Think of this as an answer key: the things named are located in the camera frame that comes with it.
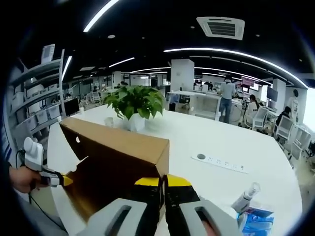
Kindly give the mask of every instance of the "white table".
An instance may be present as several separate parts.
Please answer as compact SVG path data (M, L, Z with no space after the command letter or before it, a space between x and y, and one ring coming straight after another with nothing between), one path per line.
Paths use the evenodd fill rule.
M219 206L230 205L252 182L261 186L255 200L269 204L275 212L272 235L282 236L300 218L302 201L297 179L276 141L269 136L218 121L164 111L146 121L141 133L170 140L170 174L185 177L197 193ZM115 112L96 107L73 117L104 125ZM235 164L244 164L249 174L239 173L193 160L204 153ZM78 160L58 123L50 128L48 167L62 173L75 170ZM85 227L62 187L52 188L58 214L70 235ZM165 217L156 235L168 235Z

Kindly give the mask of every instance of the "power strip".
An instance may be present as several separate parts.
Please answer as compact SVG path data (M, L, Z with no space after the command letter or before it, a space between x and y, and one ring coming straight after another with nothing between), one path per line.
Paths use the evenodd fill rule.
M204 163L212 164L218 167L226 168L232 171L248 174L248 171L246 171L244 165L232 164L232 163L229 163L228 161L223 161L214 157L206 156L204 154L198 154L197 156L192 156L192 159L201 161Z

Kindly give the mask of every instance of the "black ceiling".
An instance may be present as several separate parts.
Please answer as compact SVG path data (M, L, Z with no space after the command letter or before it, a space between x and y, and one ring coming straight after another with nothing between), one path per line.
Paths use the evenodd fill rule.
M314 73L315 63L312 59L315 30L309 24L312 9L302 3L290 5L275 1L120 0L88 33L84 33L87 23L107 1L61 2L62 4L56 5L51 12L45 14L45 19L38 19L34 27L30 28L21 58L27 67L32 67L40 63L44 45L55 43L56 57L60 57L61 50L65 48L66 57L73 56L73 60L64 81L70 81L79 75L89 76L91 71L80 71L87 66L95 66L93 71L97 72L96 75L104 76L112 71L129 72L167 67L172 59L208 56L190 59L195 62L196 67L230 70L260 79L277 77L268 72L271 71L278 74L280 79L283 77L294 82L282 71L245 57L205 51L163 52L165 49L189 47L238 51L266 59L293 74ZM196 20L201 16L244 20L243 40L206 37ZM116 37L108 39L111 34ZM108 68L109 65L132 57L135 59ZM265 70L225 59L250 63ZM202 72L216 73L196 70L196 74ZM314 86L313 81L304 81Z

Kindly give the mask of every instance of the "brown cardboard box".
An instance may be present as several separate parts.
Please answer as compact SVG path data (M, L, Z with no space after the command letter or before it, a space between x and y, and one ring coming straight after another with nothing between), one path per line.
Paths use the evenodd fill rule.
M75 172L68 173L73 184L65 187L85 221L116 198L124 197L140 178L168 173L167 139L75 118L64 119L60 126L79 160L87 157Z

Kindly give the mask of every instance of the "white flower pot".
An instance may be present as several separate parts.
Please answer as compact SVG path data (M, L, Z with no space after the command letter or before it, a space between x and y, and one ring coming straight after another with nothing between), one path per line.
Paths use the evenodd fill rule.
M142 118L138 113L135 113L131 116L130 120L124 117L124 127L127 130L132 132L139 132L144 129L145 119Z

